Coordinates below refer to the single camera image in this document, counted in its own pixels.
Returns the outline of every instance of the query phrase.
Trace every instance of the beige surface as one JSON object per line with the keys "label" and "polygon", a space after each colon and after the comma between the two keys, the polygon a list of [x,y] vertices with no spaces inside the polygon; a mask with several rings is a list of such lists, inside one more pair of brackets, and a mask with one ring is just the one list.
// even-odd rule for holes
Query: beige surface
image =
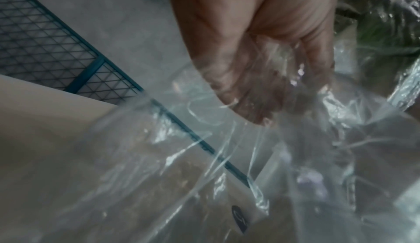
{"label": "beige surface", "polygon": [[0,76],[0,171],[56,152],[113,107]]}

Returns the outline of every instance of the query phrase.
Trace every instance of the dark logo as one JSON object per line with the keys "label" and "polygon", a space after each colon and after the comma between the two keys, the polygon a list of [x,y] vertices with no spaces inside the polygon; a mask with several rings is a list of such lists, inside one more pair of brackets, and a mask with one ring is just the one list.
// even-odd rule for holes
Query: dark logo
{"label": "dark logo", "polygon": [[248,229],[248,222],[242,214],[241,208],[236,205],[232,206],[232,215],[239,229],[242,231],[242,233],[245,233],[245,231]]}

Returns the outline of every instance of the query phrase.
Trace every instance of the plastic wrap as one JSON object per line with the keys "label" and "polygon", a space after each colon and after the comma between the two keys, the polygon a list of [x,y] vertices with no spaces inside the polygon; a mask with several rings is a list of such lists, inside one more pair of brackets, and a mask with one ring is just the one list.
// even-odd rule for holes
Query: plastic wrap
{"label": "plastic wrap", "polygon": [[337,8],[337,70],[402,110],[420,94],[419,7],[419,0],[339,0]]}
{"label": "plastic wrap", "polygon": [[[419,124],[314,76],[299,47],[258,54],[261,79],[229,107],[187,66],[2,177],[0,242],[419,242]],[[234,114],[266,109],[273,71],[289,84],[281,111],[265,127]]]}

